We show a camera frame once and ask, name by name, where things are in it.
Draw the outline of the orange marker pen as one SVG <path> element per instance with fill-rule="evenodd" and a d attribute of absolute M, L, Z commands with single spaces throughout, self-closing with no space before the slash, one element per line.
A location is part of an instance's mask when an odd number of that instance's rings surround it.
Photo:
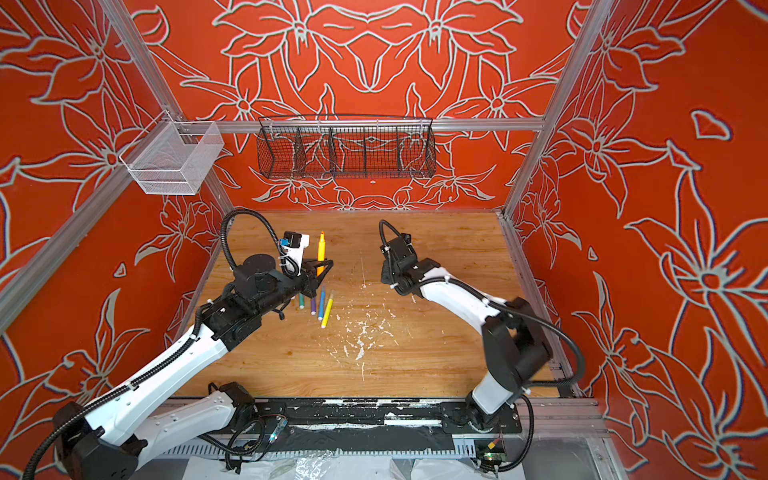
<path fill-rule="evenodd" d="M 325 239 L 325 233 L 321 231 L 318 241 L 318 249 L 317 249 L 317 260 L 319 262 L 323 262 L 326 260 L 326 239 Z M 317 268 L 317 274 L 318 276 L 322 274 L 325 270 L 324 266 L 319 266 Z"/>

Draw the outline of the blue marker pen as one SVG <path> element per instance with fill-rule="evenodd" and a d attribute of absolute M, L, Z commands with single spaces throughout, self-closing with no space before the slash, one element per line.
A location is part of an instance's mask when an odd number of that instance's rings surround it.
<path fill-rule="evenodd" d="M 326 302 L 326 290 L 325 288 L 322 288 L 321 293 L 319 294 L 319 300 L 317 303 L 317 318 L 319 321 L 322 322 L 322 319 L 324 317 L 324 311 L 325 311 L 325 302 Z"/>

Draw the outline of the yellow marker pen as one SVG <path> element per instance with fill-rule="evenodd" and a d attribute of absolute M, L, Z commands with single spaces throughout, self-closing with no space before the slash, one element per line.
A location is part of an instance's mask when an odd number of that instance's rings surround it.
<path fill-rule="evenodd" d="M 323 311 L 323 316 L 322 316 L 322 321 L 321 321 L 321 328 L 322 329 L 327 328 L 333 304 L 334 304 L 334 294 L 331 293 L 331 295 L 327 298 L 327 301 L 326 301 L 326 304 L 325 304 L 325 308 L 324 308 L 324 311 Z"/>

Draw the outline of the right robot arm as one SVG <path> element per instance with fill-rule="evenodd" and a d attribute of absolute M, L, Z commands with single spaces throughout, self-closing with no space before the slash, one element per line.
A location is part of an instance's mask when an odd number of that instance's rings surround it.
<path fill-rule="evenodd" d="M 487 372 L 466 397 L 465 421 L 479 432 L 492 430 L 503 407 L 522 398 L 530 387 L 570 386 L 586 373 L 576 342 L 552 322 L 536 316 L 522 298 L 491 296 L 450 274 L 431 258 L 419 258 L 411 236 L 380 220 L 384 256 L 381 280 L 401 296 L 433 302 L 464 320 L 483 343 Z M 560 380 L 536 381 L 535 374 L 553 359 L 550 332 L 575 356 L 572 374 Z"/>

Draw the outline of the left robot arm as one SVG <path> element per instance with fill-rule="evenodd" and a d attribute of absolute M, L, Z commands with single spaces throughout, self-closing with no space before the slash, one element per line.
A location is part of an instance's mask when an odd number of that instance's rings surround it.
<path fill-rule="evenodd" d="M 234 219 L 251 216 L 267 230 L 277 254 L 254 254 L 237 263 L 228 234 Z M 192 326 L 170 348 L 109 392 L 91 402 L 69 403 L 54 417 L 52 433 L 34 451 L 22 473 L 35 477 L 54 450 L 73 479 L 128 479 L 165 451 L 222 430 L 245 415 L 248 395 L 237 383 L 222 392 L 157 415 L 181 386 L 233 351 L 269 313 L 284 314 L 298 296 L 313 298 L 333 268 L 330 259 L 306 259 L 307 236 L 289 231 L 278 238 L 259 212 L 236 208 L 222 219 L 220 244 L 233 274 L 220 296 L 199 307 Z"/>

